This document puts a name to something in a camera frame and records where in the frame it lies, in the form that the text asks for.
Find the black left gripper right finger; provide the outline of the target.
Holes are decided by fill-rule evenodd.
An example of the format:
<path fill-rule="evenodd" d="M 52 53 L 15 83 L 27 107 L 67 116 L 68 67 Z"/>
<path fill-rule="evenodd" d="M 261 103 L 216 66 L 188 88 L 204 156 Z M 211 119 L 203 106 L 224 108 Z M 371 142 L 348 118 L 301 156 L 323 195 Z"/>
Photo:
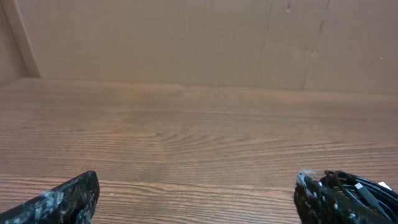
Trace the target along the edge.
<path fill-rule="evenodd" d="M 395 224 L 395 192 L 384 182 L 341 170 L 320 180 L 313 174 L 297 174 L 294 204 L 303 224 Z"/>

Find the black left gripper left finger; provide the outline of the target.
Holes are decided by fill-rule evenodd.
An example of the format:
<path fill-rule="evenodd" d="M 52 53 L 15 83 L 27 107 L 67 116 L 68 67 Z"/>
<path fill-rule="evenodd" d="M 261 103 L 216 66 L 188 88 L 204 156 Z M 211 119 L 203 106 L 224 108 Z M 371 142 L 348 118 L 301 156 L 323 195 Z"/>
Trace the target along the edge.
<path fill-rule="evenodd" d="M 100 185 L 86 171 L 1 213 L 1 224 L 92 224 Z"/>

